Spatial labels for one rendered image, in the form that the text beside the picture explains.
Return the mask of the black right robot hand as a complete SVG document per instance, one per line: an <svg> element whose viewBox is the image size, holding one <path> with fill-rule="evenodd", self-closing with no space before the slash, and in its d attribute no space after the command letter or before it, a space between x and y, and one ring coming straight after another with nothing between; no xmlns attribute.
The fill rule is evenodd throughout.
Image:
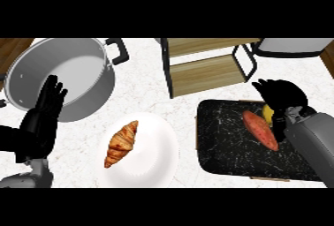
<svg viewBox="0 0 334 226"><path fill-rule="evenodd" d="M285 139L283 129L300 119L306 119L316 110L307 106L307 98L298 86L286 80L263 80L251 83L261 98L273 110L273 136L277 142Z"/></svg>

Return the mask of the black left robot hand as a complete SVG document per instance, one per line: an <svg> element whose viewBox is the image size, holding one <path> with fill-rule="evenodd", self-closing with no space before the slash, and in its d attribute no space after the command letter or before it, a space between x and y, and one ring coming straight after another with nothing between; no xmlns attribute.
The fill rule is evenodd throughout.
<svg viewBox="0 0 334 226"><path fill-rule="evenodd" d="M0 151L14 154L16 163L42 159L50 154L66 93L57 76L50 75L38 93L35 107L28 111L20 126L11 128L0 125Z"/></svg>

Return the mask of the yellow lemon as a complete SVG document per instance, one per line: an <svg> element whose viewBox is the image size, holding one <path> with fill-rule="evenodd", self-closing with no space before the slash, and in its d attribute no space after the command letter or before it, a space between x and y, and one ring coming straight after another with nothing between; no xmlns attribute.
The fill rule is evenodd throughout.
<svg viewBox="0 0 334 226"><path fill-rule="evenodd" d="M264 105L261 108L261 117L267 124L273 124L272 116L273 116L273 110L270 109L269 105Z"/></svg>

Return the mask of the black marble tray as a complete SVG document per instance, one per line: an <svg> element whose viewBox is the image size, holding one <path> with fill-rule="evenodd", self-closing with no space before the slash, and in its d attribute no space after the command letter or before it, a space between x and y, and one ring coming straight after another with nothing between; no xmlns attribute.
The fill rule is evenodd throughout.
<svg viewBox="0 0 334 226"><path fill-rule="evenodd" d="M196 107L196 156L204 171L218 175L319 181L285 140L272 151L248 132L242 112L261 116L263 102L204 100Z"/></svg>

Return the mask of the black wooden tiered shelf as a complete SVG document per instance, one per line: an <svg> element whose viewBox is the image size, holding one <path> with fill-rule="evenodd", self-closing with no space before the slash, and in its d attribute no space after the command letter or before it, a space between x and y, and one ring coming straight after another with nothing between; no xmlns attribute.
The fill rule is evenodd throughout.
<svg viewBox="0 0 334 226"><path fill-rule="evenodd" d="M202 92L238 83L245 83L255 70L257 62L246 45L254 46L258 38L158 38L161 61L170 98ZM173 57L181 57L214 49L232 47L232 53L193 62L170 65ZM243 48L251 61L245 73L236 59L236 51Z"/></svg>

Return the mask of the red sweet potato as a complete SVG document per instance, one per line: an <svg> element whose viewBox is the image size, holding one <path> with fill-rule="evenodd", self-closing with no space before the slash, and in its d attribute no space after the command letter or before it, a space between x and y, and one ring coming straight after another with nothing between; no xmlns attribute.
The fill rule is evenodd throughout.
<svg viewBox="0 0 334 226"><path fill-rule="evenodd" d="M270 130L270 127L264 119L258 115L255 115L252 112L245 110L242 112L242 122L254 138L272 151L276 151L277 142L273 137L273 132Z"/></svg>

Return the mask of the white appliance with black base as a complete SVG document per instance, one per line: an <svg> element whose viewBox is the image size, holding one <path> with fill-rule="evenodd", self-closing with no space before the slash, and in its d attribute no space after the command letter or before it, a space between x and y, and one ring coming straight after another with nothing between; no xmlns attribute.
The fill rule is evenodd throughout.
<svg viewBox="0 0 334 226"><path fill-rule="evenodd" d="M261 38L251 46L258 57L317 57L334 38Z"/></svg>

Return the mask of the large silver pot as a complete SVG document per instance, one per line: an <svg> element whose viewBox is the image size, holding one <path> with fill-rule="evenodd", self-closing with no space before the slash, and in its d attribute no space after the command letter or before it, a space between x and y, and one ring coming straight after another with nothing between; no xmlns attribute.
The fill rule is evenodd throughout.
<svg viewBox="0 0 334 226"><path fill-rule="evenodd" d="M115 87L113 66L127 62L121 39L47 38L19 55L4 81L4 102L26 111L34 108L38 92L50 75L68 90L59 121L78 121L105 105Z"/></svg>

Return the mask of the brown croissant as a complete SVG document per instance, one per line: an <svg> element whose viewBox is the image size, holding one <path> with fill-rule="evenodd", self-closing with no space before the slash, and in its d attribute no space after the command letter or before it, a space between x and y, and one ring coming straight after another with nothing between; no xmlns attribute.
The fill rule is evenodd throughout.
<svg viewBox="0 0 334 226"><path fill-rule="evenodd" d="M106 150L105 168L107 169L124 158L134 146L139 121L131 121L113 134Z"/></svg>

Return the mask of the white plate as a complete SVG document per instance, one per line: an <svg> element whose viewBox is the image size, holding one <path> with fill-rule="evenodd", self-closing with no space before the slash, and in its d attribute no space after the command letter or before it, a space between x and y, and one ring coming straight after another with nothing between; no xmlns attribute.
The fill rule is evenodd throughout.
<svg viewBox="0 0 334 226"><path fill-rule="evenodd" d="M121 127L139 121L134 146L107 169L105 157L109 140ZM109 126L99 143L94 176L100 187L167 187L178 162L178 143L168 122L149 112L124 115Z"/></svg>

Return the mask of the brown wooden cabinet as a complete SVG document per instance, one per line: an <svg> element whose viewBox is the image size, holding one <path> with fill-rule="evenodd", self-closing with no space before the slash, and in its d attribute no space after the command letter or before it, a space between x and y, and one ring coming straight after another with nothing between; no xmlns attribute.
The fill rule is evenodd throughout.
<svg viewBox="0 0 334 226"><path fill-rule="evenodd" d="M28 49L32 38L0 38L0 90L4 86L4 76L11 63Z"/></svg>

